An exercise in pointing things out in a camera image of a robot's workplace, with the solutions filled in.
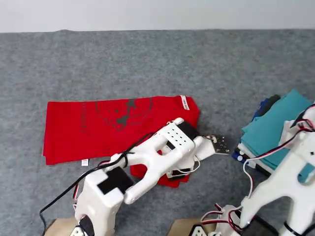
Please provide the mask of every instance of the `clothing tag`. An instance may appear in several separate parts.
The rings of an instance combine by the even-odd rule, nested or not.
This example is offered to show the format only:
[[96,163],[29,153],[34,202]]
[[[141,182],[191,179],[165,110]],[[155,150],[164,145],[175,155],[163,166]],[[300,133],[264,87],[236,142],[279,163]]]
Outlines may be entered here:
[[182,98],[182,103],[183,103],[184,109],[185,110],[189,110],[189,106],[188,106],[188,103],[187,103],[187,100],[186,100],[186,96],[181,95],[181,98]]
[[81,166],[89,166],[89,160],[88,159],[84,159],[81,161]]

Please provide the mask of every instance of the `gray carpet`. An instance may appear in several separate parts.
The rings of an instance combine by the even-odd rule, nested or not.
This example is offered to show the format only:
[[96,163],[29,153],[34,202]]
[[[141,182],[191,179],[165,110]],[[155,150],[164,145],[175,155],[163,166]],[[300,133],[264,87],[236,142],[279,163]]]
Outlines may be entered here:
[[[263,98],[292,88],[315,98],[314,38],[311,30],[0,34],[0,235],[40,235],[38,211],[87,170],[45,165],[48,101],[191,95],[202,111],[199,130],[226,135],[232,149]],[[156,186],[120,209],[116,235],[164,236],[175,219],[199,217],[215,202],[238,206],[249,190],[241,168],[214,156],[178,189]],[[261,215],[279,227],[288,203]],[[70,194],[45,213],[71,216]]]

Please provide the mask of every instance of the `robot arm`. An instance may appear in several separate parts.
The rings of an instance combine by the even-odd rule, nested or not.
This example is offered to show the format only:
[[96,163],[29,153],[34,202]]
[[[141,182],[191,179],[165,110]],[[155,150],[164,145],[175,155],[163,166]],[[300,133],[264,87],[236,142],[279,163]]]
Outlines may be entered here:
[[[312,105],[303,112],[301,118],[307,119],[310,122],[309,128],[313,129],[315,106]],[[292,137],[291,129],[287,131],[288,135],[284,134],[287,139]],[[315,166],[314,144],[314,132],[301,132],[296,136],[290,152],[271,176],[254,190],[250,198],[243,199],[240,221],[242,228],[250,223],[262,206],[282,196],[288,196],[292,202],[288,219],[280,230],[280,235],[293,236],[292,230],[301,235],[307,229],[315,212],[315,181],[313,178],[307,183],[300,183],[297,177],[306,164]]]
[[[168,142],[174,147],[170,152],[160,155]],[[177,118],[159,130],[151,138],[134,147],[127,155],[129,166],[144,164],[148,170],[142,180],[133,181],[121,169],[126,162],[121,159],[117,164],[86,176],[84,188],[77,200],[75,218],[88,216],[93,225],[95,236],[111,236],[114,233],[116,213],[122,204],[132,204],[143,196],[168,171],[180,166],[181,162],[193,160],[195,155],[201,159],[215,153],[209,139],[192,134],[192,129],[183,119]],[[115,154],[110,162],[121,155]]]

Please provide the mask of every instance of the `folded teal towel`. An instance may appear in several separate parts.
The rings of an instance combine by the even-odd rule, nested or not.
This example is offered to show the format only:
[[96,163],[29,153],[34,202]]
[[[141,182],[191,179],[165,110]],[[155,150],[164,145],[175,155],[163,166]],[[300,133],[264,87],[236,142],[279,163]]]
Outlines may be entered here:
[[[277,147],[284,121],[296,119],[300,112],[310,105],[309,100],[296,90],[292,90],[277,101],[265,115],[255,118],[253,122],[242,129],[244,135],[241,137],[241,142],[256,156]],[[284,148],[261,159],[261,161],[275,169],[288,152],[289,150]],[[313,169],[312,165],[306,166],[300,173],[299,180],[304,182]]]

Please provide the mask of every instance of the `folded red shirt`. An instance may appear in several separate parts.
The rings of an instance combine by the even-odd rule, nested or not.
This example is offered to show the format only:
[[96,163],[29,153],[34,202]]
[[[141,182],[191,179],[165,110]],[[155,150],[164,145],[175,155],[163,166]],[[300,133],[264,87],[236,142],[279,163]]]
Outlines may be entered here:
[[[196,127],[199,109],[191,97],[48,102],[43,155],[47,165],[111,156],[177,117]],[[143,177],[145,169],[133,166],[131,173]]]

